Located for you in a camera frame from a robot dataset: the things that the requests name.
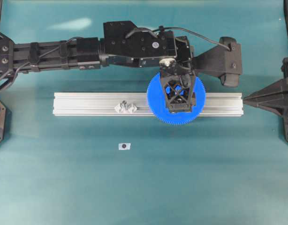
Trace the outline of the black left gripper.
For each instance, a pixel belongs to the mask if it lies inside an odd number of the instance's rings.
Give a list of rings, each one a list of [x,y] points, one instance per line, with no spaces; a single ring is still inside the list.
[[[99,64],[129,68],[160,67],[161,89],[170,113],[191,113],[196,105],[193,54],[186,36],[172,29],[152,31],[132,21],[105,22],[99,40]]]

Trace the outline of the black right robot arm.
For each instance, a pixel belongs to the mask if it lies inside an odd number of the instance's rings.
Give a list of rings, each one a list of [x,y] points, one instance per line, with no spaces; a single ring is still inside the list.
[[[243,103],[280,116],[288,142],[288,58],[283,59],[281,70],[284,78],[246,96]]]

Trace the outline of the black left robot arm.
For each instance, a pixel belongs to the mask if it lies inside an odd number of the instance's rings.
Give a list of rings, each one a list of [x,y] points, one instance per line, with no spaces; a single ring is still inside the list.
[[[159,67],[160,95],[171,113],[196,105],[196,74],[186,37],[172,28],[137,27],[131,21],[106,22],[104,37],[73,37],[58,42],[16,44],[0,32],[0,93],[19,73],[48,70]]]

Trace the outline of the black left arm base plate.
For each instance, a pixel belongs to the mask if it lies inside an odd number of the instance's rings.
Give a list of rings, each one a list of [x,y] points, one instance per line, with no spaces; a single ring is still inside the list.
[[[5,134],[9,132],[11,111],[0,101],[0,144]]]

